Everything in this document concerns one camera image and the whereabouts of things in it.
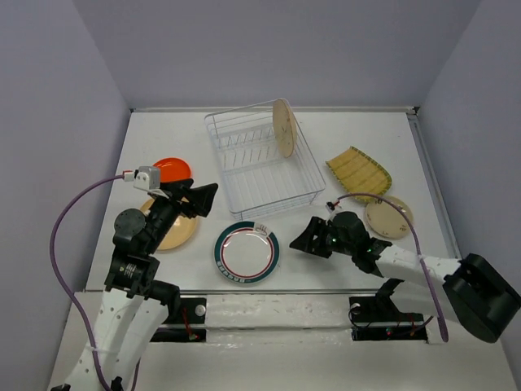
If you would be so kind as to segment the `white plate with green rim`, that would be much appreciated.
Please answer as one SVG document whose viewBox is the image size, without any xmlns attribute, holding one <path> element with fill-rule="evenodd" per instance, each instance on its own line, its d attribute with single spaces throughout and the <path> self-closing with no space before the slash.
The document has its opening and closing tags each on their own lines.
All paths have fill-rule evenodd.
<svg viewBox="0 0 521 391">
<path fill-rule="evenodd" d="M 243 221 L 219 234 L 213 258 L 225 279 L 251 285 L 266 280 L 276 271 L 280 253 L 278 238 L 266 225 Z"/>
</svg>

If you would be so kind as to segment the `beige plate with leaf design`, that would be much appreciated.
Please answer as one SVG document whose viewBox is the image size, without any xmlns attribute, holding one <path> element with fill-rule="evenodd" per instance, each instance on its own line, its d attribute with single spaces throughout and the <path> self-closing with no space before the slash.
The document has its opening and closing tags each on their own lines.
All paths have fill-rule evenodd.
<svg viewBox="0 0 521 391">
<path fill-rule="evenodd" d="M 272 118 L 278 150 L 284 158 L 288 158 L 295 150 L 297 133 L 295 117 L 286 100 L 274 101 Z"/>
</svg>

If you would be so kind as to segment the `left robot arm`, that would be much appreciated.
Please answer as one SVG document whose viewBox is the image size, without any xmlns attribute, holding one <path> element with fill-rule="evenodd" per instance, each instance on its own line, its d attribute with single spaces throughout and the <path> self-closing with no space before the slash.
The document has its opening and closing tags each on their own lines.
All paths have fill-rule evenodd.
<svg viewBox="0 0 521 391">
<path fill-rule="evenodd" d="M 88 341 L 60 390 L 130 390 L 138 364 L 157 328 L 180 312 L 178 286 L 159 281 L 154 253 L 178 217 L 207 217 L 216 183 L 194 187 L 192 180 L 145 185 L 153 199 L 148 211 L 126 209 L 114 221 L 114 250 L 94 323 L 65 283 L 55 276 L 76 306 Z"/>
</svg>

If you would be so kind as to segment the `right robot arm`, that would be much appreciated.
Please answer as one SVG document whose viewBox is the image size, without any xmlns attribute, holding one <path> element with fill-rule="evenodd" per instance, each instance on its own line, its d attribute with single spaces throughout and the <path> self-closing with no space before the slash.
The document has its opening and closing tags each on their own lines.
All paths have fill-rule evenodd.
<svg viewBox="0 0 521 391">
<path fill-rule="evenodd" d="M 424 257 L 370 236 L 353 212 L 312 217 L 290 248 L 317 257 L 338 253 L 385 280 L 374 308 L 383 319 L 400 313 L 443 316 L 477 339 L 494 343 L 520 310 L 520 295 L 483 257 Z"/>
</svg>

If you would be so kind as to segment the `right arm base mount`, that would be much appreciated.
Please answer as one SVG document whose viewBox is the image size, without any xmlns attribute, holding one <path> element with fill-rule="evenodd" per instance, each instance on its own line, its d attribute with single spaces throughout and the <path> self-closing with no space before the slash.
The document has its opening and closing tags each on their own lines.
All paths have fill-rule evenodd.
<svg viewBox="0 0 521 391">
<path fill-rule="evenodd" d="M 428 342 L 426 319 L 421 314 L 400 312 L 391 301 L 401 283 L 399 279 L 389 279 L 372 296 L 349 298 L 348 318 L 354 341 Z"/>
</svg>

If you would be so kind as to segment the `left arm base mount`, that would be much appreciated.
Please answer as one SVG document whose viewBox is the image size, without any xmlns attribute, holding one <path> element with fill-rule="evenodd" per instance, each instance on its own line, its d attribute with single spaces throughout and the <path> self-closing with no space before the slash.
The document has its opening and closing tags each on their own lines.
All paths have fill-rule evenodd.
<svg viewBox="0 0 521 391">
<path fill-rule="evenodd" d="M 152 343 L 203 343 L 206 341 L 206 297 L 182 297 L 176 314 L 170 314 L 151 338 Z"/>
</svg>

